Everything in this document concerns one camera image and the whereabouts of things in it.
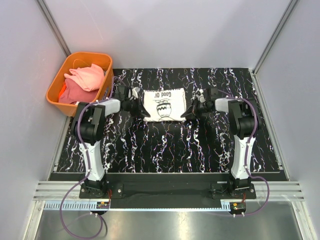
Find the white green raglan t-shirt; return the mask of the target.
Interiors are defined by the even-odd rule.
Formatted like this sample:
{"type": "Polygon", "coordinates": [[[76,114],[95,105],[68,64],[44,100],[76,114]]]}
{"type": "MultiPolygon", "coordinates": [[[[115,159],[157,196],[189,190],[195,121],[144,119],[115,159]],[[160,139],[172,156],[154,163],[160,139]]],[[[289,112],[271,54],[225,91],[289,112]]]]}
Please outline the white green raglan t-shirt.
{"type": "Polygon", "coordinates": [[[183,122],[187,110],[186,93],[183,88],[169,90],[144,90],[143,107],[150,117],[145,122],[183,122]]]}

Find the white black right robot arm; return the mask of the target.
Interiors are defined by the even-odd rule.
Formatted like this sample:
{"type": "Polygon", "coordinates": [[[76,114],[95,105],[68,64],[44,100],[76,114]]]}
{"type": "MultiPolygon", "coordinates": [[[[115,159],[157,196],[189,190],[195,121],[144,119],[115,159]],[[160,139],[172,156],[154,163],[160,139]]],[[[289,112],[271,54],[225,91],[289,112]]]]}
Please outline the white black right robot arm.
{"type": "Polygon", "coordinates": [[[257,107],[254,103],[241,97],[226,95],[216,87],[199,89],[191,106],[181,115],[185,119],[199,118],[209,112],[223,112],[228,115],[229,128],[234,137],[234,157],[226,184],[226,192],[232,198],[239,198],[251,188],[253,179],[250,165],[256,133],[260,127],[257,107]]]}

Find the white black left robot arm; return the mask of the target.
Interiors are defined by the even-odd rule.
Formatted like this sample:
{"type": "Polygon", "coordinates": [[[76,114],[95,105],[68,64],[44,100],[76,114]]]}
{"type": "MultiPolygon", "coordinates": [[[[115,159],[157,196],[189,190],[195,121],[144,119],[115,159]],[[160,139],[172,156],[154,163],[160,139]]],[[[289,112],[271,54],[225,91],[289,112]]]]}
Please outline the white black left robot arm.
{"type": "Polygon", "coordinates": [[[106,99],[80,102],[72,122],[73,135],[83,154],[85,175],[79,181],[81,190],[103,198],[108,193],[106,171],[102,165],[101,140],[108,116],[121,111],[134,118],[149,117],[139,98],[138,87],[119,85],[115,93],[106,99]]]}

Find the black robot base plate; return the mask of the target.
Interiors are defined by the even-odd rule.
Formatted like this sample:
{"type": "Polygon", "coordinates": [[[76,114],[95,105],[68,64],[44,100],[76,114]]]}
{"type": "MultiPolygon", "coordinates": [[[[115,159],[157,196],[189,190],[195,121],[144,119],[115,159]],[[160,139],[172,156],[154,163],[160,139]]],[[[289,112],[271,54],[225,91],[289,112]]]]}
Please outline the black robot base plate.
{"type": "Polygon", "coordinates": [[[221,200],[254,200],[254,185],[236,196],[226,192],[228,173],[107,173],[108,192],[80,190],[82,199],[111,198],[112,209],[213,209],[221,200]]]}

